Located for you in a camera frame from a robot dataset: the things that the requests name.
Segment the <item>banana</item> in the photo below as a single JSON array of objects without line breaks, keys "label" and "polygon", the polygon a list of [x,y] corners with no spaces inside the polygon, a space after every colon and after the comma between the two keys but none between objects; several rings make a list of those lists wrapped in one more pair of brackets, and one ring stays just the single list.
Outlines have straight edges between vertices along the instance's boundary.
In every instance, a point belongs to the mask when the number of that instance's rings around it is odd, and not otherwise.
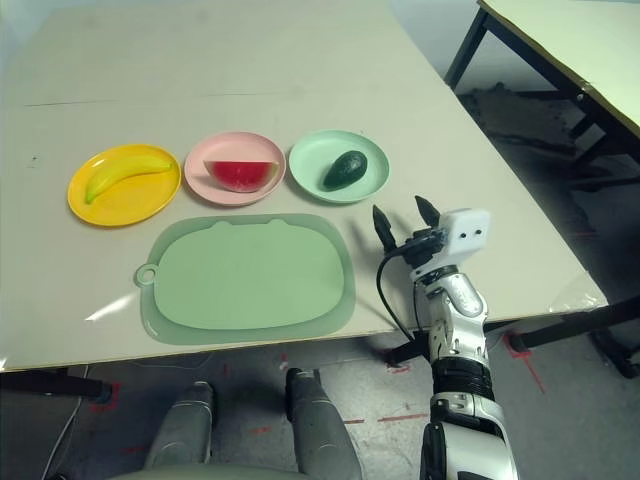
[{"label": "banana", "polygon": [[93,203],[96,197],[121,180],[134,175],[160,173],[171,168],[171,162],[166,158],[153,155],[138,155],[127,159],[107,164],[100,168],[87,182],[85,190],[85,202]]}]

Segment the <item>white wall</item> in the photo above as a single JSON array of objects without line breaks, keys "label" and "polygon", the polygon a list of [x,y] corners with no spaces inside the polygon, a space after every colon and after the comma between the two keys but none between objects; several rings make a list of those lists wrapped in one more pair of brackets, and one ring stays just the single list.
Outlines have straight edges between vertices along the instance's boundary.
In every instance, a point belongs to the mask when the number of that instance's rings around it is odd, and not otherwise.
[{"label": "white wall", "polygon": [[[133,1],[135,0],[0,0],[0,68],[37,32],[54,8]],[[443,76],[478,10],[475,0],[390,0],[390,3],[411,39]],[[457,91],[489,88],[497,82],[519,90],[549,88],[549,84],[531,67],[493,35],[488,34],[462,77]]]}]

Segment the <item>avocado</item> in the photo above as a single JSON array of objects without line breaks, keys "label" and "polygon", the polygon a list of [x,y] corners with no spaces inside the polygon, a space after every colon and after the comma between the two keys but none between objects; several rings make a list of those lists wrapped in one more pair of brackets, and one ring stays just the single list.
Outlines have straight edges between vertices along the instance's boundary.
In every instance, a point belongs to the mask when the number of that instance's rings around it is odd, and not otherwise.
[{"label": "avocado", "polygon": [[339,190],[360,180],[367,171],[367,157],[350,150],[333,162],[322,184],[327,190]]}]

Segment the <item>yellow plate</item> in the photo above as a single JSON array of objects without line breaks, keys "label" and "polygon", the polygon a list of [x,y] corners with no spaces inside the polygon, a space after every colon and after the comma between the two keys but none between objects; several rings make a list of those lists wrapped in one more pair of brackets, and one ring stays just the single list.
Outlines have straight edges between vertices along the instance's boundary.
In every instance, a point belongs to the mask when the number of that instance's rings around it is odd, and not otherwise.
[{"label": "yellow plate", "polygon": [[[98,195],[93,203],[85,202],[87,182],[96,167],[107,162],[126,162],[133,156],[153,155],[171,161],[166,172],[125,178]],[[69,207],[85,222],[105,227],[130,225],[162,210],[180,188],[182,174],[176,159],[153,145],[121,145],[99,153],[80,167],[69,183]]]}]

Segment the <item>black cable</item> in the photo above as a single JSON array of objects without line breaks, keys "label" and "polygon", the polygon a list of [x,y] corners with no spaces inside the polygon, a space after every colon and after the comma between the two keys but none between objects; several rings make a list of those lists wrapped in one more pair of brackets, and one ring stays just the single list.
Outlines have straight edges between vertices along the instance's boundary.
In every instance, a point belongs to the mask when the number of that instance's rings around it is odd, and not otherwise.
[{"label": "black cable", "polygon": [[418,282],[413,282],[413,315],[416,317],[416,325],[418,326],[418,330],[420,330],[421,333],[424,333],[424,329],[422,328],[422,323],[420,322],[420,315],[418,315],[418,305],[416,303],[417,293],[418,293]]},{"label": "black cable", "polygon": [[384,267],[389,262],[389,260],[391,260],[393,257],[396,257],[398,255],[388,255],[382,259],[382,262],[380,262],[380,265],[378,266],[378,273],[376,274],[376,288],[378,289],[378,295],[380,295],[380,300],[382,300],[382,304],[387,309],[387,312],[389,312],[389,315],[391,315],[391,318],[393,319],[393,321],[396,322],[396,325],[402,331],[402,333],[404,333],[404,336],[407,337],[409,341],[413,341],[414,340],[413,336],[411,335],[411,333],[409,333],[409,330],[407,330],[407,327],[405,327],[402,324],[402,322],[400,322],[400,319],[398,318],[398,316],[391,309],[391,306],[389,305],[389,302],[387,302],[387,298],[384,296],[384,292],[382,291],[382,271],[384,270]]}]

